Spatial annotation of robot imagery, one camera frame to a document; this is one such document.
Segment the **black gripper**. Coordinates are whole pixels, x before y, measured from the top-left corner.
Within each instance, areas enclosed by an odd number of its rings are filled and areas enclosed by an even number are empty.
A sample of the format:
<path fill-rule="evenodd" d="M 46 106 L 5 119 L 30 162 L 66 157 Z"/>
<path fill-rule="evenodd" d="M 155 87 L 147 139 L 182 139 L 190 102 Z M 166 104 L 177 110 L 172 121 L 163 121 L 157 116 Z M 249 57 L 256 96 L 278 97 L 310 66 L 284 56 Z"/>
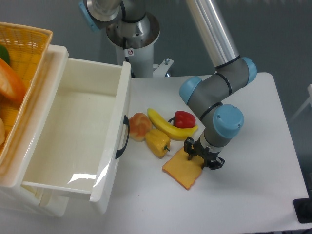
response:
<path fill-rule="evenodd" d="M 188 154 L 188 160 L 192 160 L 194 156 L 200 156 L 204 159 L 201 169 L 209 168 L 216 170 L 223 167 L 225 160 L 218 157 L 219 147 L 214 147 L 211 144 L 203 143 L 198 139 L 196 142 L 190 136 L 184 141 L 184 152 Z"/>

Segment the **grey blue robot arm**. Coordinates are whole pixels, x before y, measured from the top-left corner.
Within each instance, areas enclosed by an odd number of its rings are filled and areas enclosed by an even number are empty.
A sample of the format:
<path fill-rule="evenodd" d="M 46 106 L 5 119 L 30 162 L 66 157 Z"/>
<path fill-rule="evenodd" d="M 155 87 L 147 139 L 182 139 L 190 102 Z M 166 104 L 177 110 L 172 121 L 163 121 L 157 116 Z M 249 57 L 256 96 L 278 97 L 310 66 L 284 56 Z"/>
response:
<path fill-rule="evenodd" d="M 224 165 L 222 149 L 240 131 L 242 112 L 222 101 L 252 82 L 256 65 L 241 57 L 213 0 L 189 0 L 188 8 L 215 67 L 215 73 L 202 80 L 191 77 L 179 90 L 185 104 L 205 129 L 198 140 L 187 136 L 184 150 L 189 158 L 200 156 L 211 170 Z M 151 78 L 154 68 L 154 43 L 160 32 L 157 19 L 146 11 L 142 0 L 82 0 L 79 8 L 93 31 L 106 30 L 116 48 L 119 63 L 131 65 L 134 78 Z"/>

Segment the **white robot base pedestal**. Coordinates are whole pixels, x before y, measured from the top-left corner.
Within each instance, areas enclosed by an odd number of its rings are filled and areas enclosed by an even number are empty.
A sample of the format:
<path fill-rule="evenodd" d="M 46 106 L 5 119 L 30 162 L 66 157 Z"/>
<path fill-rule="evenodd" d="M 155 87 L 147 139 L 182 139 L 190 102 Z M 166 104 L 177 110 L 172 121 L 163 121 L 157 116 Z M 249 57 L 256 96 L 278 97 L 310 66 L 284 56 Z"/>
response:
<path fill-rule="evenodd" d="M 162 63 L 154 63 L 154 44 L 160 35 L 159 22 L 155 16 L 146 13 L 145 17 L 134 23 L 118 21 L 109 25 L 106 34 L 115 47 L 117 62 L 128 62 L 135 78 L 168 77 L 174 63 L 165 58 Z"/>

